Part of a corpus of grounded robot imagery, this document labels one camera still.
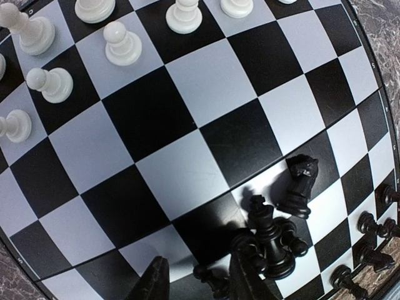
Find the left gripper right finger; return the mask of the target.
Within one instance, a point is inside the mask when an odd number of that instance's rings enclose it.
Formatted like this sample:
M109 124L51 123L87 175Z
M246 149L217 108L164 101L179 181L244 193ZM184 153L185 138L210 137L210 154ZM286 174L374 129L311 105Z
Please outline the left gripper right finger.
M278 298L263 283L259 274L268 264L255 244L245 242L231 252L229 263L230 299L273 299Z

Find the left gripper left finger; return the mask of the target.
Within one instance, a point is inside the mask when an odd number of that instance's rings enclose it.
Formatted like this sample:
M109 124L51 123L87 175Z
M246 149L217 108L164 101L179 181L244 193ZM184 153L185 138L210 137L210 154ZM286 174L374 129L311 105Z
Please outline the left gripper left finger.
M165 257L156 256L125 300L168 300L169 263Z

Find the black chess piece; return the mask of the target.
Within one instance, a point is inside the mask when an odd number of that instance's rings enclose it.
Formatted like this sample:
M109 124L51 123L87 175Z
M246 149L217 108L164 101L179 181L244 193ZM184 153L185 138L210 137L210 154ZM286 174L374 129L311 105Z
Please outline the black chess piece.
M329 278L331 286L335 289L347 289L350 295L356 300L365 300L368 298L368 291L355 283L351 277L351 269L344 264L339 265Z
M375 273L391 269L396 264L392 256L375 250L370 244L363 244L356 257L361 264L372 266Z

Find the black pawn second row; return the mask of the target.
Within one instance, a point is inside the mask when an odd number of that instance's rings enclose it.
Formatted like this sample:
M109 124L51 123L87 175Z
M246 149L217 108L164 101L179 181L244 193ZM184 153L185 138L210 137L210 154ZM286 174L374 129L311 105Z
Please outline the black pawn second row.
M380 238L387 239L390 236L387 221L383 224L378 224L374 220L374 216L367 211L363 211L357 221L357 230L362 234L375 234Z

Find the black white chess board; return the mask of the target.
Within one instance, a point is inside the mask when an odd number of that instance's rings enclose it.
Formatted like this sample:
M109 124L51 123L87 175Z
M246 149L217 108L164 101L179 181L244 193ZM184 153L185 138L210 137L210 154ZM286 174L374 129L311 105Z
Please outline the black white chess board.
M56 28L40 12L51 2L20 11L2 1L1 43L15 36L29 56L49 50ZM89 139L67 133L30 148L23 144L32 119L23 142L1 130L1 240L43 299L123 299L155 256L169 261L171 299L211 299L193 268L228 271L226 243L211 247L212 235L249 226L251 196L283 199L288 160L300 154L319 161L309 217L290 217L309 250L291 275L267 283L275 296L330 299L336 267L358 273L357 250L386 245L356 227L363 211L379 223L399 217L396 202L376 199L379 185L398 187L399 158L356 14L348 1L274 2L302 68L261 106L285 105L285 116L272 114L277 129L240 114L224 132L196 129L138 159L122 140L104 141L105 127Z

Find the black chess piece corner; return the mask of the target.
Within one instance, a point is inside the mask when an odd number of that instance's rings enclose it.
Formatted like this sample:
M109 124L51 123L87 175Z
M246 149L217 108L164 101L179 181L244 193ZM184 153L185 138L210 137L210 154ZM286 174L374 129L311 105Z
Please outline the black chess piece corner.
M384 226L390 238L400 238L400 227L396 224L394 219L387 218L384 222Z

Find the black pawn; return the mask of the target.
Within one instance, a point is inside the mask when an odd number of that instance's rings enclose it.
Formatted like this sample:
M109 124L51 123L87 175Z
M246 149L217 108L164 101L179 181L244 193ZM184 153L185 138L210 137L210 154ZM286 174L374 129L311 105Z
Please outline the black pawn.
M392 203L399 202L399 192L388 184L379 185L375 192L378 202L385 206L390 206Z

